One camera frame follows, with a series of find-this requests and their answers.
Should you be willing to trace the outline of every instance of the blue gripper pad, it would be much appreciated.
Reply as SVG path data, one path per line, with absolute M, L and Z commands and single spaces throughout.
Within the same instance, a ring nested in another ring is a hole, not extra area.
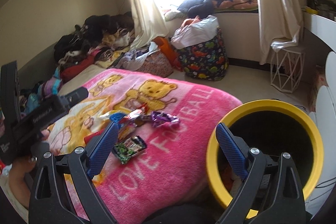
M 242 180 L 245 180 L 248 175 L 246 170 L 247 159 L 235 143 L 233 134 L 223 123 L 219 123 L 216 127 L 216 139 L 233 172 Z
M 100 135 L 100 140 L 95 149 L 89 156 L 87 176 L 93 179 L 94 176 L 99 175 L 113 146 L 118 141 L 119 129 L 115 122 L 110 122 L 104 132 Z

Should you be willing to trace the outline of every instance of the laundry basket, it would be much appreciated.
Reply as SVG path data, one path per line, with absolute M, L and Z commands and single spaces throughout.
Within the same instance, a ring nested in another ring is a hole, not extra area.
M 224 78 L 228 58 L 215 16 L 210 15 L 198 23 L 176 30 L 171 44 L 189 77 L 214 81 Z
M 299 108 L 276 100 L 259 100 L 243 104 L 230 111 L 222 120 L 235 136 L 242 137 L 248 146 L 264 154 L 293 156 L 303 187 L 305 200 L 314 190 L 323 166 L 323 144 L 320 133 Z M 215 130 L 207 149 L 206 165 L 210 188 L 219 203 L 226 208 L 232 200 L 219 173 L 218 163 L 225 160 L 219 149 Z M 254 217 L 258 208 L 250 210 Z

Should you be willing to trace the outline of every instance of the white plastic bag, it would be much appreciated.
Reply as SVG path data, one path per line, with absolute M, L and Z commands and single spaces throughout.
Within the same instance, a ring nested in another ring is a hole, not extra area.
M 179 50 L 209 41 L 217 34 L 218 27 L 217 17 L 209 15 L 198 23 L 177 29 L 171 39 L 171 44 Z

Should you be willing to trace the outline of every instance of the red cloth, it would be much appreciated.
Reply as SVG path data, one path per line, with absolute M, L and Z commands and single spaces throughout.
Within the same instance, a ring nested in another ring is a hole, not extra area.
M 104 130 L 105 130 L 105 129 L 99 130 L 99 131 L 96 132 L 96 133 L 92 133 L 92 134 L 90 134 L 90 135 L 84 137 L 84 142 L 85 142 L 85 144 L 88 144 L 89 141 L 91 141 L 91 139 L 92 139 L 93 137 L 101 135 L 101 134 L 104 132 Z
M 61 79 L 63 79 L 64 83 L 69 82 L 72 78 L 80 74 L 88 66 L 92 65 L 94 61 L 95 61 L 95 57 L 92 55 L 89 55 L 86 59 L 84 59 L 78 65 L 72 66 L 62 71 L 60 74 Z

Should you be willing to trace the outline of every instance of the yellow bucket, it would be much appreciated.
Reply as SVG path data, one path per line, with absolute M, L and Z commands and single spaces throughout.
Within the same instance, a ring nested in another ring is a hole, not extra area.
M 242 137 L 248 146 L 264 154 L 292 155 L 298 169 L 305 200 L 314 190 L 323 167 L 323 143 L 314 122 L 302 110 L 277 100 L 258 100 L 230 111 L 224 122 L 235 136 Z M 232 196 L 226 190 L 218 170 L 219 149 L 215 129 L 209 140 L 206 165 L 209 185 L 218 202 L 226 208 Z M 250 210 L 247 218 L 256 216 Z

